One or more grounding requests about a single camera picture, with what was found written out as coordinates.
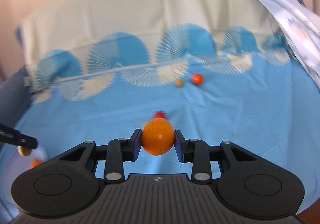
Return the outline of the blue fan-pattern tablecloth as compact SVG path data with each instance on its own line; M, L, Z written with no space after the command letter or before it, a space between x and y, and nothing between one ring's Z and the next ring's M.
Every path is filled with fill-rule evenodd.
M33 102L15 127L48 158L163 111L187 138L296 174L302 209L319 198L319 86L259 0L53 0L16 33Z

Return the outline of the lavender plate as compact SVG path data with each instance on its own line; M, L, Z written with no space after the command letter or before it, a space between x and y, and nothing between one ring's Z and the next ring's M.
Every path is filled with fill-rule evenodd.
M42 145L39 145L35 150L33 150L29 157L30 157L31 163L34 163L34 162L43 163L48 160L48 154L46 152L46 149Z

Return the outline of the red cherry tomato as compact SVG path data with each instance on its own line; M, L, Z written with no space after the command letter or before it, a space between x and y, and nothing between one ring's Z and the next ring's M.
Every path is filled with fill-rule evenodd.
M162 119L166 119L167 118L167 114L163 111L156 111L153 116L152 116L153 119L156 119L156 118L162 118Z

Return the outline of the orange mid tablecloth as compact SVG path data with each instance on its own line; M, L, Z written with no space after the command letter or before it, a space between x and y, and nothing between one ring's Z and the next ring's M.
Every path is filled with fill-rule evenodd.
M142 147L147 153L153 156L160 156L167 153L174 145L174 142L174 129L166 119L152 119L145 124L142 130Z

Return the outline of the white floral fabric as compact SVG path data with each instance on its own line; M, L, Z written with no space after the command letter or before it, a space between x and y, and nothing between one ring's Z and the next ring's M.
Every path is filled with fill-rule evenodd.
M298 0L259 0L277 21L295 57L319 86L319 16Z

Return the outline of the tan longan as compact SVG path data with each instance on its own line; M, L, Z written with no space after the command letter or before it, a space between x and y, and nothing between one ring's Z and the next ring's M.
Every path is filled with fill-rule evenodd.
M175 86L176 87L182 87L184 85L184 81L182 79L176 79L175 80Z
M23 147L23 146L18 146L17 151L18 151L19 155L22 157L30 156L32 153L32 149L29 149L29 148Z

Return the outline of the small orange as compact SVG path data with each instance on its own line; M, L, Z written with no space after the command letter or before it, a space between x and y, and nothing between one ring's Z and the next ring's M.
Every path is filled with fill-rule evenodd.
M199 86L199 85L201 85L201 84L204 82L204 77L203 77L203 75L200 74L200 73L193 73L193 74L191 75L191 81L192 81L193 84Z

